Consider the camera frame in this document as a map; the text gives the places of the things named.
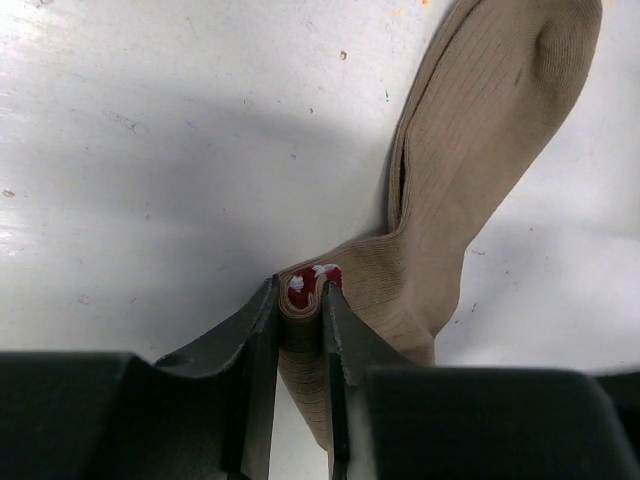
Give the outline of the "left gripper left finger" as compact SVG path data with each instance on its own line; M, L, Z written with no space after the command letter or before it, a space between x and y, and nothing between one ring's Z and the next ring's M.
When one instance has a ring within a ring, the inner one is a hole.
M147 362L123 352L1 356L5 479L265 479L279 283Z

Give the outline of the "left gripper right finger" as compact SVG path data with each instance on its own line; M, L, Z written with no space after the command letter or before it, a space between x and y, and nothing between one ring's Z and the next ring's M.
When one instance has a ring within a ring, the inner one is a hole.
M639 376L420 368L322 294L334 479L635 479Z

